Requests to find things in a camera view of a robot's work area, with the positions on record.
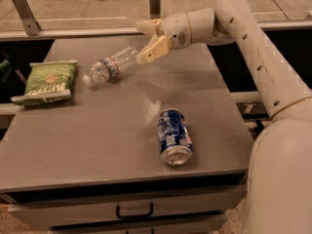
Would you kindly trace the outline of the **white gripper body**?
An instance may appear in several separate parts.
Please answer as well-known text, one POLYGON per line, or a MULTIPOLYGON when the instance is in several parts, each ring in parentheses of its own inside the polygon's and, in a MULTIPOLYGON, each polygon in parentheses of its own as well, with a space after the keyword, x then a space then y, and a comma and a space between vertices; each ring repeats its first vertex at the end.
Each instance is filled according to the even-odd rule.
POLYGON ((162 22, 163 33, 170 38, 171 49, 179 50, 190 46, 191 32, 186 13, 166 17, 162 22))

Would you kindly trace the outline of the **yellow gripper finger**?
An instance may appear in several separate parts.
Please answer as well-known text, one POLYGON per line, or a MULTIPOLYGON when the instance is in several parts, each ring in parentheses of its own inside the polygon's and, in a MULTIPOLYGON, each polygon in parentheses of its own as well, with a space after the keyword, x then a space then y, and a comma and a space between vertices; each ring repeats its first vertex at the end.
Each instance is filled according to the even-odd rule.
POLYGON ((145 35, 154 36, 162 33, 161 25, 161 19, 141 20, 136 23, 136 29, 145 35))
POLYGON ((166 55, 172 48, 172 39, 167 35, 154 35, 148 44, 136 55, 138 64, 146 64, 166 55))

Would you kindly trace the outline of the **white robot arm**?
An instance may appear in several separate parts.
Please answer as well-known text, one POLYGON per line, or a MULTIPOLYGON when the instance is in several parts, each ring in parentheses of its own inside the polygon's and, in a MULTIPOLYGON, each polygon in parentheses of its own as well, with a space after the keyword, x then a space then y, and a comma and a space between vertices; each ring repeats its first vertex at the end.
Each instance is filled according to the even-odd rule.
POLYGON ((234 42, 271 119, 254 142, 248 174, 249 234, 312 234, 312 91, 259 27, 248 0, 142 20, 140 64, 195 43, 234 42))

